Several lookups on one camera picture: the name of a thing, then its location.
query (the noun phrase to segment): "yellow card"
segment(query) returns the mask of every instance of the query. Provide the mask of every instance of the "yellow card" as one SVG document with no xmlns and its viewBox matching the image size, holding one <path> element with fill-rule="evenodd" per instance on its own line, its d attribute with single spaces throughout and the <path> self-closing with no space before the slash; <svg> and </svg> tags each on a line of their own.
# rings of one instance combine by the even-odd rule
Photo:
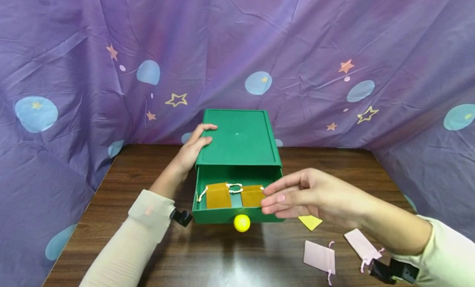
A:
<svg viewBox="0 0 475 287">
<path fill-rule="evenodd" d="M 322 223 L 322 220 L 318 219 L 317 217 L 313 216 L 300 216 L 298 217 L 300 221 L 310 230 L 313 231 L 320 223 Z"/>
</svg>

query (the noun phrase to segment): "table surface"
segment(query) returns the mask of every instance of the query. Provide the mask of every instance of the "table surface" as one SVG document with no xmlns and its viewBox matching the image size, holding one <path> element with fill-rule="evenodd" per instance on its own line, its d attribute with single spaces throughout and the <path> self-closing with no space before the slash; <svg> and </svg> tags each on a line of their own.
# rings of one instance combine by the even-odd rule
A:
<svg viewBox="0 0 475 287">
<path fill-rule="evenodd" d="M 179 146 L 126 146 L 116 157 L 44 286 L 78 286 L 89 266 L 127 218 L 143 189 L 148 189 Z M 413 212 L 399 189 L 371 153 L 348 149 L 281 148 L 283 172 L 313 167 Z M 191 211 L 196 175 L 188 176 L 176 205 Z M 343 234 L 348 230 L 323 222 L 310 232 L 298 219 L 251 224 L 238 233 L 232 224 L 184 228 L 172 222 L 153 253 L 139 286 L 328 286 L 326 274 L 303 263 L 309 240 L 324 246 L 335 241 L 333 286 L 385 286 L 360 274 L 360 262 Z M 369 240 L 379 249 L 381 244 Z M 383 261 L 388 261 L 384 253 Z"/>
</svg>

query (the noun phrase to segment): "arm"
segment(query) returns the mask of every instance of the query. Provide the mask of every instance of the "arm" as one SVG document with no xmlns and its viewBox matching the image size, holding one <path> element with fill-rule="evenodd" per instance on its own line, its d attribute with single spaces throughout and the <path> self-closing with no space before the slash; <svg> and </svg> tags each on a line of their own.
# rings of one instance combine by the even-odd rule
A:
<svg viewBox="0 0 475 287">
<path fill-rule="evenodd" d="M 421 287 L 474 284 L 475 244 L 436 219 L 415 216 L 387 202 L 369 201 L 361 227 L 393 258 L 419 268 Z"/>
<path fill-rule="evenodd" d="M 262 212 L 278 218 L 313 215 L 344 227 L 361 228 L 419 268 L 421 287 L 471 286 L 475 244 L 442 222 L 415 216 L 338 178 L 304 169 L 270 184 Z"/>
<path fill-rule="evenodd" d="M 157 178 L 148 191 L 141 192 L 129 217 L 106 244 L 85 274 L 81 287 L 137 286 L 153 251 L 169 227 L 175 201 L 171 200 L 179 184 L 187 177 L 198 153 L 212 140 L 200 137 L 215 125 L 198 125 L 178 155 Z M 134 210 L 145 212 L 135 218 Z"/>
<path fill-rule="evenodd" d="M 372 196 L 367 198 L 367 210 L 359 217 L 359 227 L 392 253 L 422 253 L 429 242 L 432 225 L 384 200 Z"/>
</svg>

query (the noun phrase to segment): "beige sleeve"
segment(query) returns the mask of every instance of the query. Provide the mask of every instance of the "beige sleeve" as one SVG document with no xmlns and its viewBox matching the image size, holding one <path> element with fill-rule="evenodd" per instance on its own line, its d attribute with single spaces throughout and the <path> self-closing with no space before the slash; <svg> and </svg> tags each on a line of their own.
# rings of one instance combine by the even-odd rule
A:
<svg viewBox="0 0 475 287">
<path fill-rule="evenodd" d="M 144 202 L 146 206 L 153 206 L 153 214 L 143 212 L 152 217 L 149 222 L 131 214 L 136 205 L 142 207 Z M 129 211 L 129 217 L 99 253 L 79 286 L 137 286 L 150 256 L 169 227 L 169 214 L 173 209 L 172 200 L 143 191 Z"/>
<path fill-rule="evenodd" d="M 475 243 L 436 219 L 418 216 L 432 224 L 432 234 L 418 256 L 393 255 L 419 268 L 420 287 L 475 286 Z"/>
</svg>

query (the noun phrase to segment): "green box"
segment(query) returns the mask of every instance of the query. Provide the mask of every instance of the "green box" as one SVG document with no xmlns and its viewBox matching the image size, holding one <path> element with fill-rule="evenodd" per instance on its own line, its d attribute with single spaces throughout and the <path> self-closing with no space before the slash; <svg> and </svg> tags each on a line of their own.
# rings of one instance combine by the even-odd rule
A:
<svg viewBox="0 0 475 287">
<path fill-rule="evenodd" d="M 264 215 L 260 207 L 243 207 L 240 193 L 231 194 L 231 208 L 207 209 L 205 186 L 214 183 L 261 184 L 264 187 L 282 177 L 282 163 L 275 145 L 268 113 L 264 110 L 205 110 L 203 123 L 218 126 L 203 136 L 213 142 L 204 147 L 196 161 L 197 179 L 193 218 L 197 224 L 232 223 L 245 214 L 251 223 L 279 222 L 274 215 Z"/>
</svg>

